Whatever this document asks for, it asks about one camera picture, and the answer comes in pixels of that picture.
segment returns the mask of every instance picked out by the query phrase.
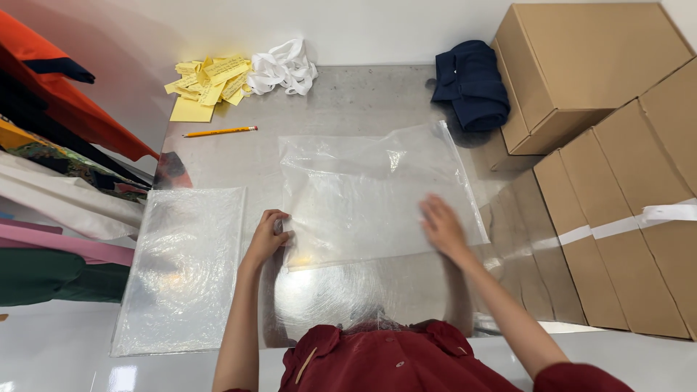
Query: hand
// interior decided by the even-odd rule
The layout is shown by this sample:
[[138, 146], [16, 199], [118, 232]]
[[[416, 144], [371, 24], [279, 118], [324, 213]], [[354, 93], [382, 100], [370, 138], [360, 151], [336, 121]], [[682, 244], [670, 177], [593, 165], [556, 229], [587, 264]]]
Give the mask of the hand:
[[261, 265], [266, 259], [271, 257], [279, 246], [285, 246], [291, 238], [293, 232], [283, 232], [276, 235], [273, 226], [276, 220], [288, 218], [290, 215], [281, 210], [266, 210], [261, 216], [259, 226], [254, 231], [252, 242], [247, 249], [245, 259]]
[[461, 253], [469, 252], [457, 214], [443, 199], [429, 193], [419, 207], [424, 214], [421, 226], [431, 245], [453, 260]]

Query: person's left hand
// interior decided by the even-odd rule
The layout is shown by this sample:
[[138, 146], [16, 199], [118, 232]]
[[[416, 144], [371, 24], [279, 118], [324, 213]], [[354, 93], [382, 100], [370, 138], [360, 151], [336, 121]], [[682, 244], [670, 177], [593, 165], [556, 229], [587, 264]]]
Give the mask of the person's left hand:
[[290, 215], [281, 210], [266, 210], [261, 216], [259, 226], [256, 227], [250, 247], [247, 249], [245, 259], [257, 265], [261, 265], [271, 257], [279, 246], [285, 246], [293, 232], [283, 232], [276, 235], [273, 225], [276, 220], [288, 218]]

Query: orange fabric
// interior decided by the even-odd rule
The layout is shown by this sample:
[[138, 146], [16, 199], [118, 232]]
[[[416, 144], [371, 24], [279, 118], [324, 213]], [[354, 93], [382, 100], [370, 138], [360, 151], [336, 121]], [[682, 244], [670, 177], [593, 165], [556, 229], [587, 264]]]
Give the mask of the orange fabric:
[[0, 67], [45, 100], [46, 114], [87, 142], [131, 160], [160, 156], [70, 84], [61, 73], [37, 74], [22, 61], [68, 57], [29, 27], [0, 10]]

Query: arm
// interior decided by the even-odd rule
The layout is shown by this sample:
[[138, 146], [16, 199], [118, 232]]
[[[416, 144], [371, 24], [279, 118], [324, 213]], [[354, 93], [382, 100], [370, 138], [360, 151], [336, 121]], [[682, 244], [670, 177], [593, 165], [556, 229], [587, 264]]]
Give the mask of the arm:
[[438, 196], [429, 195], [420, 207], [429, 241], [469, 277], [530, 378], [534, 380], [541, 370], [554, 363], [569, 362], [552, 337], [477, 261], [450, 206]]
[[259, 389], [259, 332], [257, 299], [261, 267], [279, 246], [285, 245], [289, 232], [274, 235], [276, 220], [288, 218], [279, 210], [264, 211], [254, 232], [247, 254], [237, 271], [235, 294], [222, 336], [213, 376], [213, 392], [239, 388]]

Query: white floor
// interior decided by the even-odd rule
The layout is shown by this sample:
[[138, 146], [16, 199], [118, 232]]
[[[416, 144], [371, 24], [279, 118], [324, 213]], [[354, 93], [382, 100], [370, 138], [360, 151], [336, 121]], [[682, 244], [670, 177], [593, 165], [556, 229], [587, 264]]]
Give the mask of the white floor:
[[[216, 353], [109, 358], [118, 306], [52, 301], [0, 308], [0, 392], [208, 391]], [[614, 331], [554, 335], [573, 361], [592, 363], [636, 392], [694, 391], [697, 345]], [[471, 340], [475, 355], [532, 390], [502, 338]], [[284, 349], [261, 352], [260, 391], [277, 391]]]

